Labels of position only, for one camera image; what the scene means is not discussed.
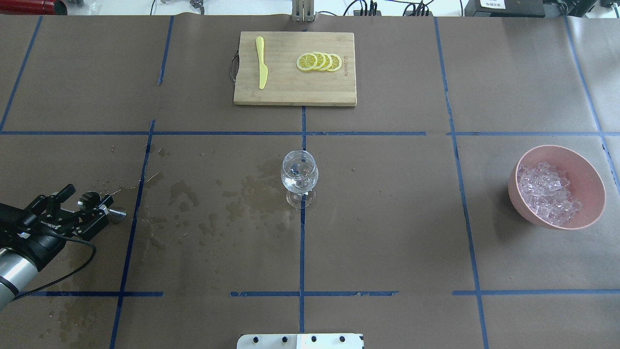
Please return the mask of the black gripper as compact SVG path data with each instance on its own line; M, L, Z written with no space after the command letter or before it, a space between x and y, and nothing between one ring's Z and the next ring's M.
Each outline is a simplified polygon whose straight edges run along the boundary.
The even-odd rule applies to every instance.
M27 210L1 204L0 247L24 258L40 272L64 249L69 238L92 240L110 223L109 209L104 204L86 211L61 208L75 193L75 186L69 184L60 192L37 196Z

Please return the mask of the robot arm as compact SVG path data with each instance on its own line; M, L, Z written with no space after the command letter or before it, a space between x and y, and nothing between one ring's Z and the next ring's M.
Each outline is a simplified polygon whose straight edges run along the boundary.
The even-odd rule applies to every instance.
M0 281L1 306L45 289L44 286L27 291L28 284L66 247L78 243L91 249L87 263L91 263L96 247L93 237L114 220L122 220L124 211L111 207L110 194L85 192L78 201L78 209L62 208L76 192L69 184L60 192L35 197L25 208L1 204L0 208Z

